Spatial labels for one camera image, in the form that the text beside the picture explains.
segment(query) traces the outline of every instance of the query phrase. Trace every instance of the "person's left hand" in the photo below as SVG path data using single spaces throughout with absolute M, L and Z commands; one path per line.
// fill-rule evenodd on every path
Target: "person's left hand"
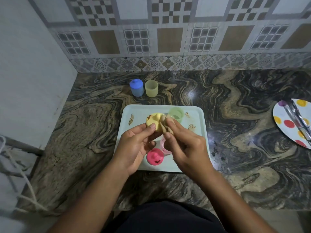
M 155 141 L 161 133 L 155 132 L 156 125 L 149 127 L 145 123 L 133 127 L 121 135 L 113 161 L 126 168 L 128 175 L 137 171 L 142 159 L 155 146 Z

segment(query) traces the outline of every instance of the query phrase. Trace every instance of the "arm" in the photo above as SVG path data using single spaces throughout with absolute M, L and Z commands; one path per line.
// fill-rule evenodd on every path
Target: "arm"
M 167 119 L 174 136 L 165 133 L 165 147 L 172 151 L 177 166 L 203 190 L 223 227 L 236 233 L 276 233 L 214 168 L 204 137 Z
M 48 233 L 100 232 L 127 178 L 155 145 L 155 128 L 141 124 L 123 133 L 110 163 Z

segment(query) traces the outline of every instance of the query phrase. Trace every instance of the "marble countertop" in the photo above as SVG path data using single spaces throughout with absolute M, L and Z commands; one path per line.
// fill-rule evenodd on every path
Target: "marble countertop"
M 157 97 L 133 97 L 134 78 L 158 81 Z M 111 159 L 126 105 L 193 105 L 204 111 L 214 166 L 251 207 L 310 210 L 311 151 L 285 137 L 272 120 L 273 106 L 285 96 L 311 101 L 311 71 L 78 74 L 31 184 L 39 203 L 60 214 Z M 128 179 L 114 209 L 157 198 L 211 209 L 184 174 L 146 171 Z M 25 201 L 19 206 L 34 210 Z

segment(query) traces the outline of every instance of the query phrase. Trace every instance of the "blue lid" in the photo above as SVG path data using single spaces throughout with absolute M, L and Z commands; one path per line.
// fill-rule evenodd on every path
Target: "blue lid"
M 141 88 L 142 86 L 144 86 L 142 80 L 136 78 L 136 79 L 133 79 L 131 82 L 130 82 L 130 87 L 132 89 L 138 89 L 138 88 Z

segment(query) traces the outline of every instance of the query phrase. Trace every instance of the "person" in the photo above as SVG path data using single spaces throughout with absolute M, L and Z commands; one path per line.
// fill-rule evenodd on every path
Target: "person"
M 146 153 L 160 134 L 155 124 L 141 124 L 124 132 L 109 164 L 88 186 L 77 202 L 48 233 L 95 232 L 237 232 L 275 233 L 227 180 L 213 168 L 204 137 L 185 129 L 176 120 L 167 119 L 169 132 L 165 147 L 172 151 L 180 170 L 206 194 L 217 216 L 177 201 L 159 200 L 122 212 L 103 229 L 126 180 L 138 169 Z

